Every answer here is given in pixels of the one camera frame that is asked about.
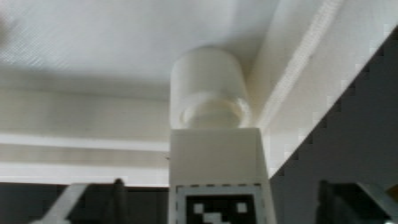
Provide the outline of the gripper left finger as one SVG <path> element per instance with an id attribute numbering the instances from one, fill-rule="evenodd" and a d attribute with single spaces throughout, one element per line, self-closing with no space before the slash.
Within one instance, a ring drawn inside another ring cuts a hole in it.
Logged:
<path id="1" fill-rule="evenodd" d="M 71 184 L 32 224 L 128 224 L 126 188 L 114 183 Z"/>

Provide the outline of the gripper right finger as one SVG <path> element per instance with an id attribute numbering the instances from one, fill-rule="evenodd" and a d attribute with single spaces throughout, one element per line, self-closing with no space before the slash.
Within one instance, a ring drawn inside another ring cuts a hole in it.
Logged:
<path id="1" fill-rule="evenodd" d="M 398 196 L 375 184 L 321 181 L 316 224 L 398 224 Z"/>

